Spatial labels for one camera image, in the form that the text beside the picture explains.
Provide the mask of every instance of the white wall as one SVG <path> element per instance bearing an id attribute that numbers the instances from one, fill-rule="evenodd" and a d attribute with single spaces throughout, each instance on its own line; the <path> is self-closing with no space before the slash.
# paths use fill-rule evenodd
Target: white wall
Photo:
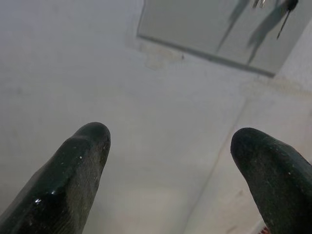
<path id="1" fill-rule="evenodd" d="M 214 204 L 224 192 L 210 189 L 216 194 L 206 199 L 209 178 L 212 185 L 237 178 L 233 189 L 247 189 L 227 144 L 237 124 L 244 125 L 250 101 L 269 94 L 263 103 L 272 107 L 276 86 L 136 40 L 143 0 L 0 4 L 0 212 L 62 142 L 91 121 L 109 127 L 112 148 L 85 233 L 202 233 L 222 206 L 201 213 L 196 204 Z M 283 95 L 276 95 L 281 102 Z M 222 170 L 222 155 L 232 180 L 213 173 Z M 250 206 L 236 215 L 242 224 L 233 234 L 259 219 L 245 194 Z M 224 220 L 231 228 L 231 216 Z"/>

